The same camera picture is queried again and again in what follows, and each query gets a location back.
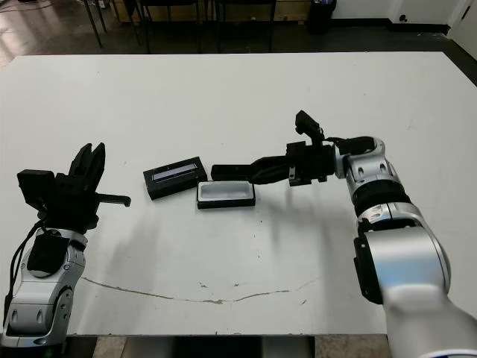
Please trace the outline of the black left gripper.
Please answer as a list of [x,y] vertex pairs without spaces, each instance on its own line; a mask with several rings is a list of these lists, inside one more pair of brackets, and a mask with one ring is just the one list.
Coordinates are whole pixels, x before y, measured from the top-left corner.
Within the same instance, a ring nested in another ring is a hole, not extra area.
[[92,144],[87,143],[73,159],[69,174],[56,174],[53,191],[43,199],[39,209],[39,219],[46,227],[85,233],[97,226],[99,204],[130,206],[131,198],[126,195],[96,192],[104,173],[105,158],[103,142],[94,150]]

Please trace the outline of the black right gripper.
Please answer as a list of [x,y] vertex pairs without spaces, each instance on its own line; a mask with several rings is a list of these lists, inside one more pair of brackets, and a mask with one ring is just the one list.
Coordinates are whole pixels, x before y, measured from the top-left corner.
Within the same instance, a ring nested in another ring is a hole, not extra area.
[[250,166],[255,173],[249,178],[252,184],[265,185],[288,179],[290,186],[303,186],[311,184],[312,180],[326,182],[335,174],[335,152],[331,145],[293,142],[287,144],[285,156],[262,157]]

